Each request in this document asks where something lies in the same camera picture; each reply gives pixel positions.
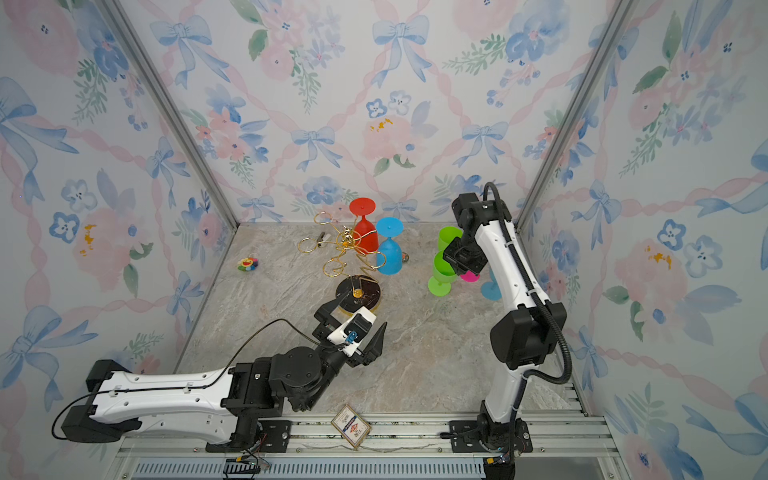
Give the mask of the light blue front wine glass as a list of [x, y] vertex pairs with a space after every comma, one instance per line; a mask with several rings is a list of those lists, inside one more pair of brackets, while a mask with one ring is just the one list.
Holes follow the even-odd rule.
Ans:
[[502, 299], [500, 287], [492, 270], [489, 271], [489, 280], [481, 286], [481, 294], [490, 301], [500, 301]]

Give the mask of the colourful small toy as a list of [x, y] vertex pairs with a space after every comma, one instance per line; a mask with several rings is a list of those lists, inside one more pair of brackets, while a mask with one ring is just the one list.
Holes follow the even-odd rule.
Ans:
[[259, 265], [259, 261], [253, 257], [246, 257], [239, 261], [238, 270], [243, 272], [250, 272], [255, 270]]

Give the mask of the corner aluminium post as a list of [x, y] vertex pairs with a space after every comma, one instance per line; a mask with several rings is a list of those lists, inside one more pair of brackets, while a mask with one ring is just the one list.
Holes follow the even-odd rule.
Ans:
[[150, 58], [140, 40], [137, 31], [131, 24], [125, 9], [119, 1], [96, 1], [96, 7], [103, 15], [108, 26], [112, 29], [129, 59], [136, 65], [137, 70], [146, 82], [148, 91], [166, 121], [170, 132], [178, 141], [187, 156], [188, 162], [200, 177], [202, 185], [207, 189], [213, 204], [219, 209], [226, 224], [237, 229], [238, 220], [234, 216], [226, 197], [214, 178], [213, 171], [203, 159], [191, 131], [186, 126], [180, 110], [177, 108], [168, 88], [163, 83], [160, 73]]
[[555, 136], [526, 197], [526, 202], [516, 223], [518, 232], [524, 231], [529, 224], [533, 223], [537, 204], [546, 190], [549, 179], [559, 164], [559, 159], [565, 150], [566, 143], [570, 139], [571, 134], [576, 130], [581, 116], [591, 101], [599, 77], [607, 68], [609, 58], [613, 55], [620, 37], [627, 29], [627, 24], [635, 6], [636, 2], [633, 0], [620, 0], [615, 3], [603, 33], [599, 37], [597, 47], [586, 65], [583, 80], [574, 91], [573, 98], [565, 110], [561, 128]]

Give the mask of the diamond printed card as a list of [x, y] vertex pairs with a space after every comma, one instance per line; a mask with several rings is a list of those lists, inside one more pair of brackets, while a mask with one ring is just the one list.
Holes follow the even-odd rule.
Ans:
[[359, 449], [372, 430], [371, 425], [349, 405], [337, 412], [331, 425], [353, 450]]

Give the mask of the lime green wine glass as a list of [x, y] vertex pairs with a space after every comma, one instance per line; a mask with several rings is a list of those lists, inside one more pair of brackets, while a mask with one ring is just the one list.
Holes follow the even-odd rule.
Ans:
[[451, 292], [452, 284], [457, 278], [454, 269], [444, 260], [443, 252], [438, 251], [433, 259], [432, 276], [428, 281], [428, 290], [437, 297], [444, 297]]
[[463, 231], [458, 227], [446, 226], [441, 228], [438, 234], [438, 251], [444, 252], [454, 239], [461, 238], [462, 235]]

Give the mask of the lime green back wine glass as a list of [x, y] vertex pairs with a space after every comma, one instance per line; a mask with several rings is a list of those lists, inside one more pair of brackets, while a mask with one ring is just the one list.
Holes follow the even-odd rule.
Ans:
[[433, 259], [432, 276], [428, 281], [428, 290], [437, 297], [444, 297], [451, 292], [452, 284], [457, 278], [454, 269], [444, 260], [443, 252], [438, 251]]

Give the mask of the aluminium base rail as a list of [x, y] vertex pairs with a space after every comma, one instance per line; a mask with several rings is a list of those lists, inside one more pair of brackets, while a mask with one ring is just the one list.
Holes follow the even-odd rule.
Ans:
[[579, 410], [525, 412], [514, 448], [483, 444], [471, 413], [367, 414], [358, 447], [329, 414], [268, 425], [260, 448], [211, 453], [191, 439], [124, 441], [108, 479], [626, 479], [601, 417]]

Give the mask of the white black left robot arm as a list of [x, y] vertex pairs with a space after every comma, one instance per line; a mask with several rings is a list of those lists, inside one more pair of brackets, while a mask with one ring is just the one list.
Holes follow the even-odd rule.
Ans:
[[344, 367], [373, 363], [387, 325], [366, 307], [345, 320], [340, 299], [319, 307], [308, 345], [251, 362], [230, 359], [191, 374], [139, 374], [112, 359], [94, 363], [85, 395], [54, 419], [57, 440], [106, 444], [135, 436], [195, 438], [212, 452], [246, 451], [264, 437], [263, 423], [286, 406], [312, 410]]

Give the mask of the magenta wine glass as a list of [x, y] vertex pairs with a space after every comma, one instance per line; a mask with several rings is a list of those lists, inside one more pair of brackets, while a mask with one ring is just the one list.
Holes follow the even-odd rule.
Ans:
[[479, 276], [471, 271], [467, 271], [465, 274], [461, 275], [460, 278], [468, 283], [474, 283], [479, 280]]

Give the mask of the right corner aluminium post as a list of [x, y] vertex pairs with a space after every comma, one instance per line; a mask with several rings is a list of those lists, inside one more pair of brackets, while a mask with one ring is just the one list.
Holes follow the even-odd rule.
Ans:
[[620, 37], [627, 29], [627, 24], [635, 6], [636, 2], [633, 0], [620, 0], [615, 3], [603, 33], [599, 37], [597, 47], [586, 65], [583, 80], [574, 91], [573, 98], [565, 110], [561, 128], [555, 136], [526, 197], [526, 202], [516, 223], [518, 232], [524, 231], [529, 224], [533, 223], [537, 204], [546, 190], [549, 179], [559, 164], [559, 159], [565, 150], [566, 143], [570, 139], [571, 134], [576, 130], [581, 116], [591, 101], [599, 77], [607, 68], [609, 58], [613, 55]]

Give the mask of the gold wire glass rack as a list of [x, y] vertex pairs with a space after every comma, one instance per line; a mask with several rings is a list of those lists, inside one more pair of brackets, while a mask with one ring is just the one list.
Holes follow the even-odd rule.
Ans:
[[310, 254], [323, 247], [330, 248], [329, 258], [321, 267], [322, 274], [338, 281], [335, 296], [345, 296], [339, 308], [351, 315], [360, 307], [374, 312], [382, 300], [382, 287], [375, 277], [378, 273], [378, 250], [371, 254], [361, 254], [356, 249], [353, 239], [353, 226], [337, 221], [330, 212], [321, 210], [313, 222], [324, 227], [321, 232], [330, 235], [327, 242], [318, 244], [317, 237], [305, 237], [297, 243], [302, 254]]

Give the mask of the red wine glass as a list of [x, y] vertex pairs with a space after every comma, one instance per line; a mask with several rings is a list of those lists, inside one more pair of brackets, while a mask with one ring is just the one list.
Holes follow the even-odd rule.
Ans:
[[378, 250], [378, 234], [375, 225], [367, 218], [376, 209], [376, 203], [365, 197], [356, 198], [349, 204], [350, 212], [356, 217], [353, 239], [356, 249], [361, 254], [371, 254]]

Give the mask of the left corner aluminium post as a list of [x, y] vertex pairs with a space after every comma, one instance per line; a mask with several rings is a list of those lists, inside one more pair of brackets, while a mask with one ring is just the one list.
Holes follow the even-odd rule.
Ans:
[[207, 189], [213, 204], [219, 209], [226, 224], [237, 229], [238, 220], [234, 216], [226, 197], [214, 178], [213, 171], [203, 159], [191, 131], [186, 126], [180, 110], [177, 108], [168, 88], [163, 83], [160, 73], [150, 58], [140, 40], [137, 31], [131, 24], [125, 9], [119, 1], [96, 1], [96, 7], [103, 15], [108, 26], [112, 29], [129, 59], [136, 65], [137, 70], [146, 82], [148, 91], [166, 121], [170, 132], [178, 141], [187, 156], [188, 162], [200, 177], [202, 185]]

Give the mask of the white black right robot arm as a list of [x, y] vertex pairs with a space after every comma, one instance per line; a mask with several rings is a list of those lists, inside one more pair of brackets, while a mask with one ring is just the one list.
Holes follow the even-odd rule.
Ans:
[[487, 452], [494, 464], [510, 464], [533, 446], [519, 416], [533, 378], [568, 383], [573, 361], [563, 334], [565, 307], [549, 299], [536, 280], [515, 233], [515, 223], [497, 186], [480, 195], [462, 193], [451, 204], [462, 235], [443, 252], [457, 274], [489, 268], [506, 310], [489, 339], [498, 362], [491, 389], [473, 421], [452, 421], [442, 438], [455, 453]]

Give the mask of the blue back wine glass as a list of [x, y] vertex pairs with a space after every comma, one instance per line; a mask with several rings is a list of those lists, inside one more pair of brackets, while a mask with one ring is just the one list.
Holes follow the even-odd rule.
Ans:
[[402, 269], [402, 249], [395, 238], [404, 231], [404, 224], [397, 218], [385, 217], [376, 224], [377, 233], [384, 238], [378, 247], [378, 272], [392, 276]]

